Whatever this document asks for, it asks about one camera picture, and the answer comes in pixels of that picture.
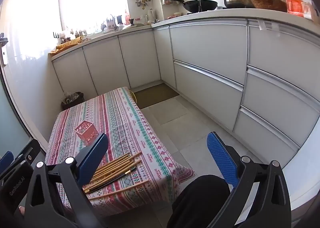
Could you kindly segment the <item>person's left hand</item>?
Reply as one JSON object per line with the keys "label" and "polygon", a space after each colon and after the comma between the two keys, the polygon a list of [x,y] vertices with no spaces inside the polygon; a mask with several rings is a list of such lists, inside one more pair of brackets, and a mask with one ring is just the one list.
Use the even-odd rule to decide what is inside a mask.
{"label": "person's left hand", "polygon": [[20,206],[20,207],[19,207],[19,210],[20,210],[20,213],[21,213],[22,215],[25,214],[25,207]]}

